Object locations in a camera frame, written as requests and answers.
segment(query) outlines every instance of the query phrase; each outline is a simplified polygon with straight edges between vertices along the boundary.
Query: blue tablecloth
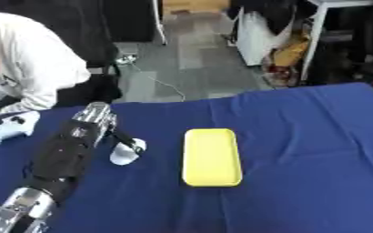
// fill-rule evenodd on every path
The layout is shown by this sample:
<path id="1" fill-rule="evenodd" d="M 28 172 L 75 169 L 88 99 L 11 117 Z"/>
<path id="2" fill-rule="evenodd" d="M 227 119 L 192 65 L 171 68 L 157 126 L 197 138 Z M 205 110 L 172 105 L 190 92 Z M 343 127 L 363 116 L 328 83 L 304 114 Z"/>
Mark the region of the blue tablecloth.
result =
<path id="1" fill-rule="evenodd" d="M 23 165 L 79 108 L 44 112 L 35 134 L 0 146 L 0 202 Z M 148 142 L 118 167 L 102 146 L 50 232 L 373 233 L 373 89 L 362 84 L 250 92 L 187 103 L 114 106 Z M 190 128 L 237 134 L 238 187 L 193 188 L 181 173 Z"/>

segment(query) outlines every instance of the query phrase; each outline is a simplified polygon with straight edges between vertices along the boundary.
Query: yellow plastic tray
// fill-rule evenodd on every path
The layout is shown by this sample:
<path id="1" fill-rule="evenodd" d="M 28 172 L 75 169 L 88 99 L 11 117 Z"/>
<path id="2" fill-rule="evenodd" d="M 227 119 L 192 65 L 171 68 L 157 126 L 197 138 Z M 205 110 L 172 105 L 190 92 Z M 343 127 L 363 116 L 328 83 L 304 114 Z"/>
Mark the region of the yellow plastic tray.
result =
<path id="1" fill-rule="evenodd" d="M 235 133 L 226 128 L 186 132 L 182 177 L 193 187 L 233 187 L 242 180 Z"/>

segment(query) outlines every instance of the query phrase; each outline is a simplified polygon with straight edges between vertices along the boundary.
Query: white game controller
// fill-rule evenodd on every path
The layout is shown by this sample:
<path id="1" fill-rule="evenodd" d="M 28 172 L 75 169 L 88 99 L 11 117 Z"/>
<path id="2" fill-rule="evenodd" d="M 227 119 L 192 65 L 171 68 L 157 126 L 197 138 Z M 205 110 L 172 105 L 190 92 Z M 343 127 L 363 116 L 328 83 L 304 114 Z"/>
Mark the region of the white game controller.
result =
<path id="1" fill-rule="evenodd" d="M 40 117 L 38 112 L 32 111 L 0 119 L 0 144 L 11 137 L 31 136 Z"/>
<path id="2" fill-rule="evenodd" d="M 146 151 L 146 141 L 134 138 L 136 145 Z M 133 163 L 139 158 L 139 155 L 130 147 L 119 143 L 110 155 L 110 161 L 116 165 L 124 166 Z"/>

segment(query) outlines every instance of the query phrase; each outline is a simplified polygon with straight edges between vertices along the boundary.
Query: floor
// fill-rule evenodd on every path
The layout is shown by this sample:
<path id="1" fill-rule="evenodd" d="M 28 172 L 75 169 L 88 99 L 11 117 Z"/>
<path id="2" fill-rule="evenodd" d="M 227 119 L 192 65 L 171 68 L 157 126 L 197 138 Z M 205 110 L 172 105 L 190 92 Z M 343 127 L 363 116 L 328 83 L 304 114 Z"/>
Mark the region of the floor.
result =
<path id="1" fill-rule="evenodd" d="M 135 65 L 123 66 L 119 102 L 177 102 L 233 96 L 270 89 L 255 69 L 245 66 L 220 32 L 220 14 L 180 14 L 165 20 L 168 45 L 119 44 L 123 54 L 138 54 Z"/>

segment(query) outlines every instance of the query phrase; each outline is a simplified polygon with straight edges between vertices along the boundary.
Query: white table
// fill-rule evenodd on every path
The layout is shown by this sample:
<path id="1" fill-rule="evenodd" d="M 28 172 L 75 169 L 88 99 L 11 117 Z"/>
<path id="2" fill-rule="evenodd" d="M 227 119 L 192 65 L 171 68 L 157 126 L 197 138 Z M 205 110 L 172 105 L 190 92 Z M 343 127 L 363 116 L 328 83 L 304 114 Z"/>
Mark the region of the white table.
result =
<path id="1" fill-rule="evenodd" d="M 330 8 L 343 8 L 354 6 L 369 6 L 373 5 L 373 0 L 308 0 L 310 3 L 318 7 L 314 18 L 314 24 L 311 31 L 311 42 L 304 60 L 304 66 L 301 76 L 301 81 L 307 80 L 307 72 L 311 65 L 314 54 L 317 50 L 317 45 L 321 32 L 324 26 L 327 11 Z"/>

